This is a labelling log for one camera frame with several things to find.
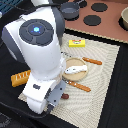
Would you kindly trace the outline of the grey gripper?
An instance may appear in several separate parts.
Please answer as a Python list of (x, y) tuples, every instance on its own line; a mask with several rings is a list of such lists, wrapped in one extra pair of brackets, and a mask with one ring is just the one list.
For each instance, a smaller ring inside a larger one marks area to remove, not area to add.
[(55, 106), (58, 105), (62, 94), (64, 93), (64, 90), (66, 88), (66, 83), (64, 81), (61, 81), (50, 93), (47, 101), (47, 111), (51, 112)]

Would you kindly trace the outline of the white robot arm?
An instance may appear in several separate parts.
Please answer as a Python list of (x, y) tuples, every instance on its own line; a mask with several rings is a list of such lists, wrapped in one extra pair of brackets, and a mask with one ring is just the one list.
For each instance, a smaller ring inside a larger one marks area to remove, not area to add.
[(5, 25), (2, 40), (12, 57), (30, 68), (23, 94), (29, 108), (41, 114), (45, 106), (50, 112), (59, 103), (66, 87), (60, 50), (65, 23), (52, 0), (31, 1), (33, 10)]

